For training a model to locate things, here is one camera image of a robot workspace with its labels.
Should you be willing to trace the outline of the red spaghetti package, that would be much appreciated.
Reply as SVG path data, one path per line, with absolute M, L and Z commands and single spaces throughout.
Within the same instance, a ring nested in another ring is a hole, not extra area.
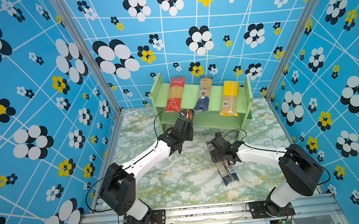
M 171 79 L 165 112 L 180 112 L 185 80 L 185 77 L 173 77 Z

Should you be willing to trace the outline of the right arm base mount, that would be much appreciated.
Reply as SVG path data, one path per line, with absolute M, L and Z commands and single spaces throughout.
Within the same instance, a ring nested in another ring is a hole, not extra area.
M 253 219 L 295 216 L 295 210 L 289 202 L 285 207 L 274 204 L 269 198 L 265 201 L 253 201 L 245 204 Z

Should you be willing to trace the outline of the blue yellow spaghetti package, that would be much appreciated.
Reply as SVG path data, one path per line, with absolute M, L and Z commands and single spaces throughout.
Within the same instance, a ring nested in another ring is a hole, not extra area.
M 210 101 L 210 92 L 213 84 L 212 76 L 201 76 L 200 87 L 199 87 L 199 96 L 197 103 L 194 107 L 196 112 L 206 112 L 209 111 L 209 101 Z

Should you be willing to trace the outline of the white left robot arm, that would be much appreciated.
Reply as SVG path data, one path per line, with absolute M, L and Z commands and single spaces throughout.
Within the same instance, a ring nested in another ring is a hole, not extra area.
M 157 136 L 153 145 L 124 165 L 113 163 L 102 180 L 99 197 L 119 216 L 131 216 L 141 224 L 152 219 L 152 208 L 136 194 L 136 183 L 155 165 L 181 152 L 185 141 L 193 140 L 193 120 L 180 116 L 175 125 Z

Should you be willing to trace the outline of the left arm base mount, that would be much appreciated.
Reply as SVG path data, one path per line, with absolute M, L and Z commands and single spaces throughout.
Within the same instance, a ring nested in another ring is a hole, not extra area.
M 126 214 L 124 217 L 123 224 L 165 224 L 166 223 L 166 210 L 158 209 L 152 210 L 148 209 L 148 212 L 143 216 L 141 220 Z

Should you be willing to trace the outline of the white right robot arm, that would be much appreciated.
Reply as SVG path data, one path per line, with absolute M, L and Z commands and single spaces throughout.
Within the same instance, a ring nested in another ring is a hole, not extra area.
M 220 133 L 215 134 L 211 144 L 217 158 L 223 161 L 252 162 L 281 170 L 285 181 L 273 188 L 265 200 L 267 213 L 271 216 L 278 215 L 299 196 L 312 196 L 324 174 L 324 168 L 297 144 L 267 148 L 243 141 L 230 143 Z

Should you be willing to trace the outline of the dark blue spaghetti package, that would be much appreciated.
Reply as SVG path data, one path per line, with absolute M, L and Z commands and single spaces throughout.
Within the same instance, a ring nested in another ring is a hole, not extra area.
M 181 111 L 181 115 L 189 120 L 193 120 L 194 119 L 194 114 L 195 111 L 193 109 L 183 109 Z

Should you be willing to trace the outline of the clear blue spaghetti package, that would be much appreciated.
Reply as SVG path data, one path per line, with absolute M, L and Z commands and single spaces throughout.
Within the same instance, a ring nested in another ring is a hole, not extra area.
M 209 149 L 212 162 L 215 164 L 225 186 L 228 186 L 233 181 L 238 181 L 239 177 L 237 176 L 235 170 L 230 163 L 223 159 L 220 153 L 214 148 L 211 142 L 206 142 Z

